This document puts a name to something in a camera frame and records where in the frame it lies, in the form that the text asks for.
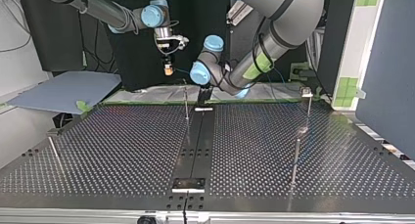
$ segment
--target black cable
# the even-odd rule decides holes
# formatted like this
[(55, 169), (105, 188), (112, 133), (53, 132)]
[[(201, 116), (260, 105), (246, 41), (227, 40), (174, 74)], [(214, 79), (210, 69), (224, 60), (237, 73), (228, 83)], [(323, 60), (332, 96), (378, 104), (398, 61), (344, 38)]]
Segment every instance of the black cable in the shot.
[(115, 64), (115, 60), (113, 60), (113, 63), (111, 64), (110, 70), (108, 71), (108, 73), (110, 73), (113, 70), (114, 64)]
[(25, 27), (24, 25), (26, 24), (25, 22), (24, 22), (24, 12), (23, 12), (23, 9), (22, 9), (22, 6), (16, 1), (16, 0), (11, 0), (18, 8), (19, 8), (19, 10), (20, 10), (20, 12), (21, 12), (21, 14), (22, 14), (22, 18), (23, 18), (23, 24), (21, 24), (21, 22), (18, 20), (18, 18), (15, 16), (15, 14), (13, 14), (13, 12), (12, 12), (12, 10), (10, 9), (10, 7), (7, 5), (7, 1), (6, 0), (0, 0), (3, 4), (4, 4), (4, 6), (5, 6), (5, 8), (6, 8), (6, 10), (10, 13), (10, 15), (14, 18), (14, 20), (16, 21), (16, 23), (25, 31), (25, 32), (27, 32), (27, 34), (28, 34), (28, 38), (27, 38), (27, 40), (25, 41), (25, 43), (24, 44), (22, 44), (22, 45), (20, 45), (20, 46), (17, 46), (17, 47), (14, 47), (14, 48), (10, 48), (10, 49), (5, 49), (5, 50), (0, 50), (0, 53), (6, 53), (6, 52), (11, 52), (11, 51), (16, 51), (16, 50), (20, 50), (21, 48), (23, 48), (23, 47), (25, 47), (26, 45), (28, 45), (28, 43), (30, 42), (30, 40), (31, 40), (31, 34), (30, 34), (30, 32), (28, 31), (28, 28), (27, 27)]
[[(308, 45), (307, 45), (307, 44), (305, 44), (305, 50), (306, 50), (306, 52), (307, 52), (308, 57), (311, 59), (311, 53), (310, 53), (310, 51), (309, 51), (309, 49), (308, 49)], [(333, 99), (332, 99), (332, 97), (330, 96), (329, 92), (327, 92), (326, 88), (324, 87), (323, 82), (321, 82), (320, 77), (318, 76), (317, 70), (315, 69), (315, 67), (314, 67), (314, 63), (313, 63), (312, 61), (310, 62), (310, 65), (311, 65), (311, 69), (312, 69), (312, 70), (314, 71), (314, 73), (315, 73), (315, 77), (317, 78), (318, 82), (320, 83), (321, 88), (322, 88), (322, 89), (323, 89), (323, 91), (326, 93), (327, 97), (328, 97), (328, 98), (329, 98), (329, 100), (330, 100), (330, 103), (331, 103), (331, 104), (333, 104)]]
[(262, 21), (259, 23), (258, 28), (256, 29), (256, 33), (254, 36), (254, 41), (253, 41), (253, 59), (254, 59), (254, 64), (256, 69), (259, 71), (259, 73), (264, 74), (264, 72), (262, 71), (262, 69), (259, 67), (257, 61), (256, 61), (256, 43), (258, 40), (258, 37), (260, 35), (260, 31), (262, 30), (263, 24), (265, 23), (266, 17), (263, 17)]
[(82, 43), (82, 49), (83, 51), (90, 55), (91, 58), (97, 63), (97, 66), (95, 67), (94, 71), (97, 71), (99, 67), (101, 67), (104, 71), (106, 72), (111, 72), (111, 70), (107, 70), (102, 64), (104, 65), (108, 65), (108, 64), (112, 64), (113, 61), (115, 60), (115, 55), (114, 52), (112, 52), (112, 57), (109, 61), (103, 61), (97, 54), (97, 47), (98, 47), (98, 34), (99, 34), (99, 22), (97, 21), (97, 25), (96, 25), (96, 29), (95, 29), (95, 41), (94, 41), (94, 52), (91, 52), (90, 50), (88, 50), (88, 48), (86, 48), (85, 46), (85, 37), (83, 34), (83, 25), (82, 25), (82, 20), (81, 20), (81, 14), (78, 13), (78, 20), (79, 20), (79, 29), (80, 29), (80, 39), (81, 39), (81, 43)]
[(95, 28), (95, 41), (94, 41), (94, 54), (95, 54), (95, 57), (97, 57), (97, 59), (102, 63), (102, 64), (106, 64), (106, 65), (108, 65), (108, 64), (110, 64), (112, 61), (113, 61), (113, 59), (114, 59), (114, 52), (112, 52), (112, 55), (111, 55), (111, 59), (109, 60), (109, 61), (103, 61), (99, 56), (98, 56), (98, 34), (99, 34), (99, 31), (100, 31), (100, 23), (98, 22), (98, 20), (97, 20), (97, 26), (96, 26), (96, 28)]

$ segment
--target gray panel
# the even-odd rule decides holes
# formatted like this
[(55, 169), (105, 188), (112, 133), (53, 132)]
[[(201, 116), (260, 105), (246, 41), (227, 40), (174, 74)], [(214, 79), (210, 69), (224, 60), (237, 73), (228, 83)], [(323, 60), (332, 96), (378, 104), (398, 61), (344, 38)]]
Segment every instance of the gray panel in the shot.
[[(325, 104), (216, 106), (193, 177), (206, 211), (415, 213), (415, 172)], [(301, 149), (291, 184), (295, 142)]]
[(357, 117), (415, 158), (414, 0), (385, 0)]
[(3, 169), (0, 204), (169, 209), (187, 130), (184, 106), (101, 108), (55, 140), (60, 157), (44, 145)]
[(353, 6), (354, 0), (330, 0), (318, 67), (318, 75), (329, 94), (335, 91)]

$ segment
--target vertical metal post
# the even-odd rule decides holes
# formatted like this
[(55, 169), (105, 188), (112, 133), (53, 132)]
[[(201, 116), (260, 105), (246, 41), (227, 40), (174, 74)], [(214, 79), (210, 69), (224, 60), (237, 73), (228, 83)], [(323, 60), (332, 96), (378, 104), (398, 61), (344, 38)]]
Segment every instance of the vertical metal post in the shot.
[(312, 96), (309, 99), (308, 102), (308, 111), (307, 111), (307, 117), (310, 118), (310, 113), (311, 113), (311, 102), (312, 102)]
[(49, 143), (50, 143), (50, 144), (51, 144), (51, 146), (52, 146), (53, 152), (55, 153), (55, 156), (56, 156), (57, 158), (59, 158), (60, 156), (59, 156), (59, 154), (58, 154), (58, 151), (56, 150), (55, 143), (53, 142), (53, 138), (52, 138), (52, 137), (48, 137), (48, 139), (49, 139)]
[(188, 96), (187, 96), (187, 87), (184, 86), (184, 106), (186, 108), (186, 120), (189, 121), (189, 108), (188, 108)]
[(292, 180), (291, 180), (291, 185), (292, 186), (296, 185), (297, 167), (298, 167), (299, 155), (300, 155), (300, 142), (301, 142), (301, 140), (297, 139), (297, 141), (296, 141), (296, 152), (294, 154), (293, 176), (292, 176)]

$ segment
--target wire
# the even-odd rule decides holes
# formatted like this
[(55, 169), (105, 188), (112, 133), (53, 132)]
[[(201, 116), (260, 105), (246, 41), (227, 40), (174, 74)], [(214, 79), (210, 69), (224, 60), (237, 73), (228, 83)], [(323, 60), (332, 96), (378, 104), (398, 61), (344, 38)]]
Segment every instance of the wire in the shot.
[(269, 77), (268, 73), (266, 74), (266, 76), (268, 77), (268, 80), (269, 80), (269, 87), (271, 88), (272, 97), (274, 97), (274, 100), (277, 101), (277, 97), (275, 97), (275, 93), (274, 93), (274, 88), (272, 88), (271, 77)]
[(177, 71), (180, 71), (180, 72), (183, 72), (183, 73), (190, 74), (190, 72), (187, 71), (187, 70), (183, 70), (183, 69), (179, 69), (179, 68), (175, 68), (174, 70), (177, 70)]
[(19, 4), (19, 2), (17, 0), (11, 0), (20, 10), (21, 15), (22, 15), (22, 20), (23, 20), (23, 24), (18, 20), (18, 18), (15, 16), (15, 14), (12, 12), (12, 10), (10, 9), (10, 7), (7, 5), (7, 1), (6, 0), (1, 0), (3, 3), (3, 7), (9, 12), (9, 14), (12, 16), (12, 19), (15, 20), (15, 22), (18, 24), (18, 26), (28, 34), (28, 38), (25, 41), (25, 43), (23, 45), (20, 45), (18, 47), (15, 48), (10, 48), (10, 49), (5, 49), (5, 50), (0, 50), (0, 53), (6, 53), (6, 52), (11, 52), (11, 51), (16, 51), (19, 50), (23, 47), (25, 47), (31, 40), (31, 34), (30, 31), (27, 27), (27, 22), (24, 19), (24, 11), (22, 6)]
[(163, 55), (165, 55), (165, 56), (172, 55), (172, 54), (176, 53), (178, 50), (180, 50), (180, 45), (178, 45), (178, 46), (176, 47), (176, 49), (174, 49), (173, 51), (170, 51), (170, 52), (165, 52), (165, 51), (163, 51), (163, 50), (159, 47), (159, 45), (158, 45), (158, 43), (157, 43), (157, 37), (156, 37), (156, 34), (154, 35), (154, 40), (155, 40), (155, 44), (156, 44), (157, 49), (160, 51), (160, 53), (162, 53), (162, 54), (163, 54)]
[(101, 67), (104, 71), (110, 73), (111, 70), (107, 70), (103, 65), (112, 64), (112, 66), (113, 66), (113, 62), (115, 61), (115, 54), (114, 54), (114, 52), (112, 52), (112, 56), (111, 56), (111, 59), (109, 61), (104, 61), (98, 56), (99, 22), (97, 21), (96, 28), (95, 28), (94, 52), (91, 52), (85, 46), (85, 37), (84, 37), (84, 34), (83, 34), (83, 25), (82, 25), (82, 19), (81, 19), (81, 14), (80, 13), (78, 13), (78, 20), (79, 20), (80, 39), (81, 39), (81, 42), (82, 42), (82, 49), (86, 54), (90, 55), (91, 58), (97, 63), (97, 66), (95, 67), (94, 71), (97, 71), (98, 68)]
[(108, 72), (111, 72), (111, 70), (113, 69), (113, 67), (114, 67), (114, 64), (115, 64), (115, 60), (113, 60), (113, 63), (111, 64), (111, 66), (110, 66), (110, 70), (108, 71)]
[[(306, 52), (307, 52), (307, 56), (311, 59), (311, 53), (310, 53), (310, 50), (308, 49), (308, 44), (305, 44), (305, 50), (306, 50)], [(315, 66), (314, 66), (313, 61), (311, 61), (311, 62), (310, 62), (310, 66), (311, 66), (311, 69), (314, 71), (314, 73), (315, 73), (315, 77), (317, 78), (318, 82), (320, 83), (321, 88), (322, 88), (322, 89), (323, 89), (323, 91), (326, 93), (327, 97), (329, 98), (330, 103), (331, 103), (331, 104), (333, 104), (333, 99), (332, 99), (332, 97), (330, 96), (329, 92), (327, 92), (326, 88), (324, 87), (323, 82), (321, 82), (320, 77), (318, 76), (318, 72), (317, 72), (317, 70), (315, 69)]]

